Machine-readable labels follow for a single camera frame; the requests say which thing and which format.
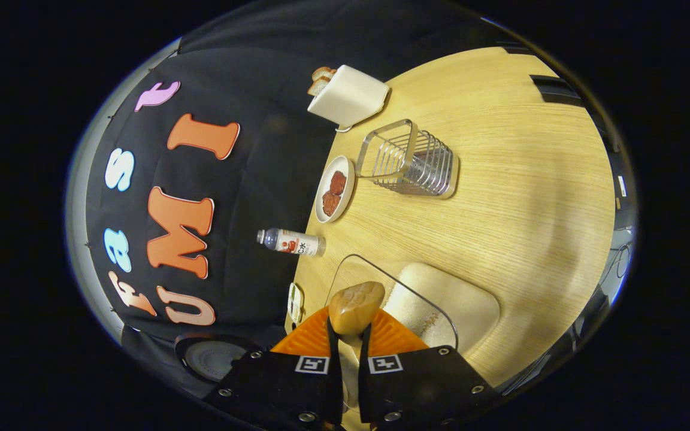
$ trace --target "wire basket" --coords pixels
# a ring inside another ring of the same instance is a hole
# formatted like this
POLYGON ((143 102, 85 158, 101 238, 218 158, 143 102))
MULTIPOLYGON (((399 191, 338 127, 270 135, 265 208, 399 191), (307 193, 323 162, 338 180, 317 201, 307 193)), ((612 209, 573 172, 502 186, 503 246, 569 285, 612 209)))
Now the wire basket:
POLYGON ((441 199, 454 193, 458 171, 459 159, 452 150, 411 120, 369 133, 356 163, 359 178, 397 193, 441 199), (365 166, 373 166, 371 175, 365 174, 365 166))

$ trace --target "meat slice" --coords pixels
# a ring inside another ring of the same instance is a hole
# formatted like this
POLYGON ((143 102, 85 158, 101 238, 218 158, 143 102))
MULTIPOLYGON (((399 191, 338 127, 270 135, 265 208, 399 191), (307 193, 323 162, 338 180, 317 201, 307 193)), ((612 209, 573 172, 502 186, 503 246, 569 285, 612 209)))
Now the meat slice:
POLYGON ((345 191, 345 181, 347 177, 340 171, 335 171, 332 175, 332 182, 329 183, 329 192, 335 195, 341 195, 345 191))
POLYGON ((334 193, 326 192, 323 194, 321 199, 323 199, 323 213, 331 217, 332 214, 334 214, 334 210, 337 209, 337 205, 340 204, 340 199, 342 198, 334 193))

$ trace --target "plastic bottle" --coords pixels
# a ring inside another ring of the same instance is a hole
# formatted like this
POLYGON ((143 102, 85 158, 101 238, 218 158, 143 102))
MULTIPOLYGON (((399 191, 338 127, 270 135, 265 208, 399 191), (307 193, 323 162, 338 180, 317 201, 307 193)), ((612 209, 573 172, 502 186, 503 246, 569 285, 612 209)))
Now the plastic bottle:
POLYGON ((326 248, 323 238, 277 228, 258 230, 257 242, 271 250, 307 256, 321 256, 326 248))

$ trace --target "plate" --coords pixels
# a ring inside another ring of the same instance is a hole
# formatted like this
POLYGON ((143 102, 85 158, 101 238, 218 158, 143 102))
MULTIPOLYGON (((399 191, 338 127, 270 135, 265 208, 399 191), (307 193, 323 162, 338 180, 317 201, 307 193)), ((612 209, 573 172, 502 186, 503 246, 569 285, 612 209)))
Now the plate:
POLYGON ((350 196, 353 194, 353 183, 356 181, 356 169, 353 167, 353 162, 348 160, 345 156, 337 156, 329 163, 329 166, 323 170, 323 175, 321 175, 321 181, 318 183, 318 191, 316 192, 316 201, 314 204, 316 210, 316 218, 321 223, 329 223, 330 221, 337 220, 347 203, 350 202, 350 196), (340 171, 345 175, 345 189, 340 195, 340 203, 334 210, 331 216, 326 215, 323 212, 323 194, 329 191, 329 184, 332 182, 332 177, 334 177, 334 172, 340 171))

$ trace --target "wooden table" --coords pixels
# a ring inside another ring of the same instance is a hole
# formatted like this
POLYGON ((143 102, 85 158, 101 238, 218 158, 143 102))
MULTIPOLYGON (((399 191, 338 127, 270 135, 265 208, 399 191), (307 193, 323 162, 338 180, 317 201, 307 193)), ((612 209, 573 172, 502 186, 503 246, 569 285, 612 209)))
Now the wooden table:
POLYGON ((369 131, 408 118, 460 158, 457 191, 430 199, 356 180, 337 221, 321 224, 311 208, 307 233, 326 238, 326 253, 299 259, 303 319, 325 305, 342 259, 360 254, 394 275, 390 262, 422 262, 493 294, 500 321, 461 352, 493 386, 563 335, 609 253, 613 178, 587 111, 545 103, 529 74, 556 76, 501 47, 440 58, 388 81, 385 109, 337 134, 326 165, 355 163, 369 131))

